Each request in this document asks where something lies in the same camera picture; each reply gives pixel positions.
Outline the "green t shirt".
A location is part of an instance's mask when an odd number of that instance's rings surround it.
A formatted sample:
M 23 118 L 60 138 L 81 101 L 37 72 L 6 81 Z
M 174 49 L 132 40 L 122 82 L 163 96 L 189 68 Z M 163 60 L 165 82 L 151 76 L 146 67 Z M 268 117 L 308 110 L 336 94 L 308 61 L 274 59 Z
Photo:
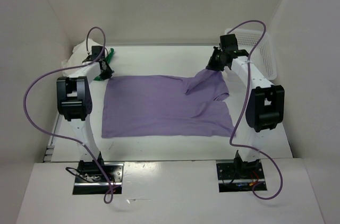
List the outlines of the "green t shirt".
M 110 48 L 109 50 L 107 49 L 107 51 L 108 51 L 108 54 L 106 54 L 105 60 L 106 60 L 106 61 L 108 62 L 108 64 L 110 65 L 110 62 L 111 62 L 111 60 L 112 60 L 112 58 L 113 58 L 113 56 L 114 56 L 115 50 L 114 50 L 113 48 Z M 101 79 L 99 78 L 99 76 L 97 76 L 94 80 L 95 80 L 95 81 L 104 81 L 104 80 L 101 80 Z

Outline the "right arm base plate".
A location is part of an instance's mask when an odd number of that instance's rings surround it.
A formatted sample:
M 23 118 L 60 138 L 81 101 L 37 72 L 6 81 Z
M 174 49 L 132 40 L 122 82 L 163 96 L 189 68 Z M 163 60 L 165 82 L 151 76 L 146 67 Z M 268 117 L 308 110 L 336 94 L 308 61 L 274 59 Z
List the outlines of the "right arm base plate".
M 216 169 L 220 193 L 251 192 L 255 185 L 255 191 L 267 190 L 261 162 L 242 170 L 231 161 L 217 162 Z

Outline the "lavender t shirt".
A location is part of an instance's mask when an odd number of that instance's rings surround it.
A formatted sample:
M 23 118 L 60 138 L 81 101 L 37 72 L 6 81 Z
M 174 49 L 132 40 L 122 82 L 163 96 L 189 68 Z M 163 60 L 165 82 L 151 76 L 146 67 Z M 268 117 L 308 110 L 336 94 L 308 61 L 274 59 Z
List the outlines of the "lavender t shirt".
M 221 72 L 194 77 L 115 76 L 104 96 L 101 136 L 225 136 L 234 129 Z

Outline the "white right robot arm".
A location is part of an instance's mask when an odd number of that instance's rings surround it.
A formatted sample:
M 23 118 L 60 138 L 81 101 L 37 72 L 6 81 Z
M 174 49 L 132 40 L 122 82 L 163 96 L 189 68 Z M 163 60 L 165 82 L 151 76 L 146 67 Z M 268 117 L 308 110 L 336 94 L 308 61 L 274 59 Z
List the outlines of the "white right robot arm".
M 229 68 L 249 89 L 246 91 L 246 106 L 241 109 L 248 131 L 245 139 L 237 144 L 233 172 L 239 178 L 246 177 L 259 167 L 259 148 L 255 140 L 273 130 L 283 121 L 285 90 L 274 85 L 248 60 L 246 50 L 222 50 L 214 47 L 206 69 L 223 71 Z

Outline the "white t shirt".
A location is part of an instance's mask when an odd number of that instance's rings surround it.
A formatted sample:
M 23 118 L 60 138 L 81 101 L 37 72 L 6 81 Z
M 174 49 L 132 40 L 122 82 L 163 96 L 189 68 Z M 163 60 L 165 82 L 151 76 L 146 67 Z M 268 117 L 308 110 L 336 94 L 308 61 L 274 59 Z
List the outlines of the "white t shirt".
M 91 51 L 92 46 L 99 46 L 99 44 L 93 41 L 91 38 L 88 39 L 88 47 L 89 51 Z M 83 60 L 86 59 L 88 56 L 87 49 L 86 49 L 86 40 L 81 42 L 80 44 L 76 45 L 72 50 L 72 55 L 68 60 L 64 60 L 62 62 L 62 68 L 69 68 L 74 66 L 82 65 Z M 78 68 L 71 69 L 71 70 L 64 70 L 62 71 L 63 76 L 69 76 L 72 73 L 76 72 Z

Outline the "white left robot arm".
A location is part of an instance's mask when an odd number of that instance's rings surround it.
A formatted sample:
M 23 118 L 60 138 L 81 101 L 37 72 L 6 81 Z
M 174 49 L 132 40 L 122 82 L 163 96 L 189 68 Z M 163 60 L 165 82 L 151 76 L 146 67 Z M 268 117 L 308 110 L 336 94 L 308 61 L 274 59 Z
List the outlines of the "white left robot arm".
M 79 145 L 78 170 L 96 182 L 109 180 L 90 124 L 93 104 L 89 84 L 106 72 L 102 68 L 101 61 L 85 62 L 70 76 L 59 77 L 56 81 L 58 112 L 69 122 Z

